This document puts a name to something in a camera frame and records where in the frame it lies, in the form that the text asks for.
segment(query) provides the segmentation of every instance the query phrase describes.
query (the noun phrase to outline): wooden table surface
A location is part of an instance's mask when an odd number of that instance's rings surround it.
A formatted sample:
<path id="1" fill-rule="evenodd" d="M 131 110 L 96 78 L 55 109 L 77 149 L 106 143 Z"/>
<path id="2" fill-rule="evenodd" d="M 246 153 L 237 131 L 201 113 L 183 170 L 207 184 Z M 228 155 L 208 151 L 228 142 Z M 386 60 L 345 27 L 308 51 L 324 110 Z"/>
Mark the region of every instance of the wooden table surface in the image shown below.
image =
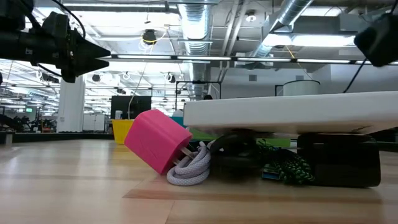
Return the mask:
<path id="1" fill-rule="evenodd" d="M 370 189 L 251 178 L 167 183 L 124 146 L 79 140 L 0 148 L 0 223 L 398 223 L 398 154 Z"/>

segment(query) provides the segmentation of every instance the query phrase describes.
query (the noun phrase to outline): pillar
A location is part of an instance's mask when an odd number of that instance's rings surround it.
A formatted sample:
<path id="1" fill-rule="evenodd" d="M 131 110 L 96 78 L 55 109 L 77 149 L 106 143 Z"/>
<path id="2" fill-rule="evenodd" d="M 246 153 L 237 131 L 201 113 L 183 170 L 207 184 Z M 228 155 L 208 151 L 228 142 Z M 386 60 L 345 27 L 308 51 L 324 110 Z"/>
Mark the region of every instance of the pillar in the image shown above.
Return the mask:
<path id="1" fill-rule="evenodd" d="M 81 75 L 75 83 L 61 81 L 58 107 L 57 132 L 83 131 L 86 78 Z"/>

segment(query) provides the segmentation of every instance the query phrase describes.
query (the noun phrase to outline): ceiling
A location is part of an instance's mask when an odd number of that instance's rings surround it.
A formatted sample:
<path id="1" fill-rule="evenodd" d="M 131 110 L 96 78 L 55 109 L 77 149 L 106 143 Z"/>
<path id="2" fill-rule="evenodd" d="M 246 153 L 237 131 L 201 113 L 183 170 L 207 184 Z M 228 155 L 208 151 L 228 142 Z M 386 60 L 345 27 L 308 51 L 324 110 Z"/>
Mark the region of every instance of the ceiling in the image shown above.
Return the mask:
<path id="1" fill-rule="evenodd" d="M 51 11 L 61 12 L 48 2 L 41 7 L 44 0 L 37 1 L 34 16 L 42 21 Z M 64 0 L 64 4 L 82 2 L 79 0 Z M 85 1 L 88 4 L 106 4 L 103 1 Z M 303 16 L 330 16 L 336 17 L 343 11 L 350 14 L 368 13 L 379 8 L 390 6 L 394 1 L 324 1 L 316 0 L 302 15 Z M 281 1 L 251 1 L 248 11 L 253 10 L 256 20 L 248 22 L 243 20 L 238 33 L 238 39 L 233 46 L 233 54 L 247 53 L 253 51 L 262 42 L 262 27 L 268 15 L 277 12 Z M 211 55 L 220 55 L 224 37 L 226 35 L 226 23 L 233 1 L 223 0 L 212 7 L 211 18 Z M 78 6 L 71 6 L 73 11 L 82 21 L 89 41 L 98 44 L 112 52 L 112 54 L 186 54 L 184 36 L 181 28 L 180 16 L 178 14 L 154 13 L 154 12 L 115 12 L 112 7 L 102 8 L 96 11 L 79 11 Z M 72 27 L 77 27 L 77 22 L 72 19 Z M 147 29 L 154 29 L 158 38 L 157 43 L 150 47 L 142 44 L 141 35 Z M 291 58 L 355 58 L 363 56 L 356 47 L 303 47 L 290 45 L 288 47 L 274 47 L 271 51 L 274 57 Z M 49 69 L 60 73 L 54 66 L 46 65 Z M 123 89 L 127 95 L 134 93 L 140 82 L 137 95 L 152 95 L 154 104 L 152 107 L 161 109 L 171 114 L 174 111 L 175 84 L 167 80 L 167 75 L 174 75 L 177 81 L 190 80 L 189 64 L 187 63 L 145 63 L 145 62 L 111 62 L 108 68 L 86 74 L 85 111 L 86 113 L 107 113 L 110 109 L 110 97 L 118 95 L 116 87 Z M 319 65 L 304 65 L 304 69 L 313 71 Z M 1 104 L 12 105 L 34 105 L 44 107 L 46 115 L 56 114 L 60 92 L 59 83 L 43 81 L 40 76 L 45 71 L 33 67 L 27 62 L 0 60 L 0 72 L 3 75 L 4 84 L 1 88 Z M 93 75 L 100 75 L 101 80 L 94 82 Z M 232 85 L 239 85 L 239 79 L 229 80 Z M 183 91 L 178 97 L 181 100 L 190 100 L 190 91 Z"/>

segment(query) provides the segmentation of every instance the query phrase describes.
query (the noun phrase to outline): white braided cable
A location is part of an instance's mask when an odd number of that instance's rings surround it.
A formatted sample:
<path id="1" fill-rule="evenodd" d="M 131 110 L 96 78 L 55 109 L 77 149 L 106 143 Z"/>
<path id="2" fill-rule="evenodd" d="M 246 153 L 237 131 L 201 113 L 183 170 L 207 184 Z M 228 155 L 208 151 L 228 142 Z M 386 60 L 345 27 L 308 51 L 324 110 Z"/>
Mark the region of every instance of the white braided cable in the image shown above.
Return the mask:
<path id="1" fill-rule="evenodd" d="M 199 143 L 198 152 L 193 152 L 194 159 L 184 157 L 167 173 L 167 180 L 174 185 L 191 186 L 202 183 L 210 173 L 210 151 L 206 144 Z"/>

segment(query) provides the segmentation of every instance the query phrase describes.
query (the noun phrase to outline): black panel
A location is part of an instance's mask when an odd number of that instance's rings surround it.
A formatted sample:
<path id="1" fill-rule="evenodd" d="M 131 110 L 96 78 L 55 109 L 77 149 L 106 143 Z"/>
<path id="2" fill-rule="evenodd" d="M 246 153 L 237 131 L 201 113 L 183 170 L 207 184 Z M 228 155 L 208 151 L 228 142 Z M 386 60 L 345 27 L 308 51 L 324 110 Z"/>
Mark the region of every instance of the black panel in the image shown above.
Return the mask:
<path id="1" fill-rule="evenodd" d="M 112 96 L 111 119 L 114 119 L 115 111 L 123 111 L 122 119 L 128 119 L 128 108 L 131 96 Z M 135 119 L 140 113 L 150 110 L 151 96 L 135 96 L 130 105 L 130 119 Z"/>

